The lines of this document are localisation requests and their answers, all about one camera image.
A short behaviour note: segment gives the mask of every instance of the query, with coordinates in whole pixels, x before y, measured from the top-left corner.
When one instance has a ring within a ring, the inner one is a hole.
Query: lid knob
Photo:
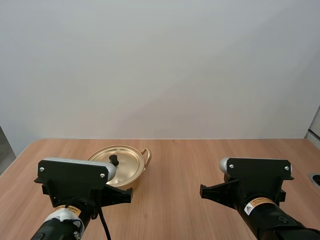
[[[115,167],[119,165],[118,156],[113,154],[109,157],[110,163],[113,164]]]

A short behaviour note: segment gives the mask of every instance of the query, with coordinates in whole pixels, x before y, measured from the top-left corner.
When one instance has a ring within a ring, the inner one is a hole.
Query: pot handle
[[[143,169],[143,171],[146,170],[146,168],[148,167],[148,165],[149,165],[149,163],[150,163],[150,160],[151,160],[151,158],[152,158],[152,153],[151,153],[151,151],[150,151],[149,148],[143,149],[142,152],[141,152],[141,154],[144,155],[146,152],[148,153],[148,157],[147,157],[146,161],[144,162],[144,169]]]

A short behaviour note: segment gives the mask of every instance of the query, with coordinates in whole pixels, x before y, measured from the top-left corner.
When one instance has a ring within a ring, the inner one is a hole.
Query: wooden table
[[[320,172],[320,150],[306,139],[42,139],[29,145],[0,176],[1,239],[30,239],[53,211],[49,196],[33,182],[40,160],[87,160],[110,145],[150,148],[153,154],[132,203],[103,209],[112,240],[255,239],[237,211],[199,195],[200,184],[223,182],[219,170],[223,157],[289,160],[295,180],[284,182],[286,202],[280,206],[305,226],[320,228],[320,189],[308,178],[309,173]],[[106,239],[99,218],[89,223],[83,239]]]

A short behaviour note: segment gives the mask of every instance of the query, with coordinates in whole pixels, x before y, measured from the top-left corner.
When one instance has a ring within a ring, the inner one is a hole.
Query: metal pot
[[[152,153],[148,148],[139,152],[131,146],[113,145],[107,146],[95,152],[88,160],[112,163],[115,168],[115,176],[106,184],[121,190],[133,188],[135,190],[140,182],[140,175],[148,167]]]

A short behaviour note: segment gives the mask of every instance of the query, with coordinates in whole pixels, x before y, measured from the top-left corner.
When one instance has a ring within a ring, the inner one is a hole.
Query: warning label
[[[261,204],[275,204],[271,199],[266,197],[258,197],[253,200],[251,200],[244,208],[244,211],[246,214],[250,215],[250,213],[253,211],[253,209],[256,206],[259,206]]]
[[[57,206],[57,207],[55,208],[55,210],[57,211],[57,210],[62,209],[62,208],[64,208],[64,207],[65,207],[65,205],[60,205],[60,206]],[[79,209],[79,208],[76,208],[75,206],[68,206],[68,210],[71,211],[71,212],[73,212],[77,217],[79,217],[79,215],[80,215],[80,213],[81,213],[80,209]]]

